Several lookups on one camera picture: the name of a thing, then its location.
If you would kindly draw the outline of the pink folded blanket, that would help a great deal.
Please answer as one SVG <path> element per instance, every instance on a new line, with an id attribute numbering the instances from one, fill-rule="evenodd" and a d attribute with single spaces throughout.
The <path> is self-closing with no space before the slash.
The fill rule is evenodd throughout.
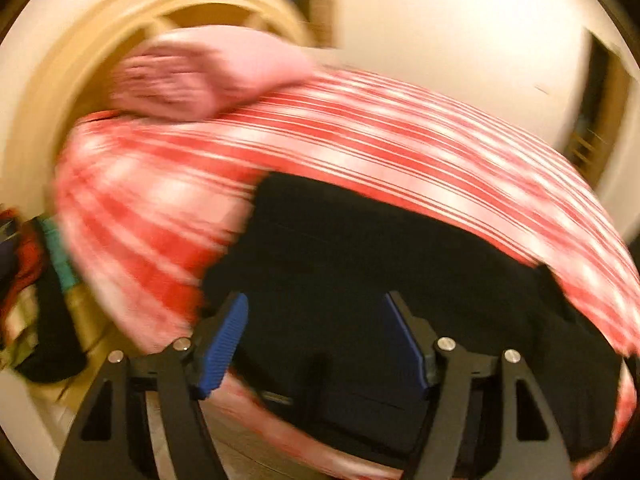
<path id="1" fill-rule="evenodd" d="M 178 28 L 143 41 L 112 70 L 114 107 L 134 114 L 200 122 L 301 84 L 318 70 L 302 48 L 231 25 Z"/>

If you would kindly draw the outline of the cream wooden headboard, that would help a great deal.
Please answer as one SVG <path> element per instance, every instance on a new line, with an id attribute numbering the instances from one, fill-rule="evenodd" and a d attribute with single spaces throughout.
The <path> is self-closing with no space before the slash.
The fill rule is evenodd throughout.
<path id="1" fill-rule="evenodd" d="M 74 122 L 107 107 L 112 67 L 136 44 L 175 27 L 172 14 L 206 6 L 247 11 L 245 25 L 272 28 L 308 47 L 310 30 L 290 0 L 100 0 L 80 14 L 29 71 L 6 113 L 1 201 L 26 217 L 47 208 L 56 155 Z"/>

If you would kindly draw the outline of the pile of colourful clothes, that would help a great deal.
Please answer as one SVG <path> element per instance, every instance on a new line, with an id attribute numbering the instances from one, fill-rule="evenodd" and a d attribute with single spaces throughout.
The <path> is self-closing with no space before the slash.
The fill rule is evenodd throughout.
<path id="1" fill-rule="evenodd" d="M 55 384 L 87 366 L 70 312 L 80 279 L 50 217 L 1 209 L 1 367 Z"/>

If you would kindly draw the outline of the red plaid bed sheet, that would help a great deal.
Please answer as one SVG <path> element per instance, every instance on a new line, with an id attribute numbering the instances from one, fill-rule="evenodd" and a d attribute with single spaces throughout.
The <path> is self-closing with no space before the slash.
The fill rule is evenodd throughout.
<path id="1" fill-rule="evenodd" d="M 119 110 L 76 122 L 55 168 L 56 220 L 99 303 L 139 348 L 186 333 L 198 281 L 241 231 L 270 170 L 343 185 L 548 263 L 614 349 L 639 349 L 638 272 L 558 152 L 472 106 L 354 70 L 211 122 Z"/>

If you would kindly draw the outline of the brown wooden door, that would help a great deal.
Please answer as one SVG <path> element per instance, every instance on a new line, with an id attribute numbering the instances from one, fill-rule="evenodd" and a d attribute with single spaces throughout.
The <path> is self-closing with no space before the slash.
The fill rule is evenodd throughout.
<path id="1" fill-rule="evenodd" d="M 620 56 L 592 32 L 582 99 L 564 157 L 595 188 L 620 136 L 634 81 Z"/>

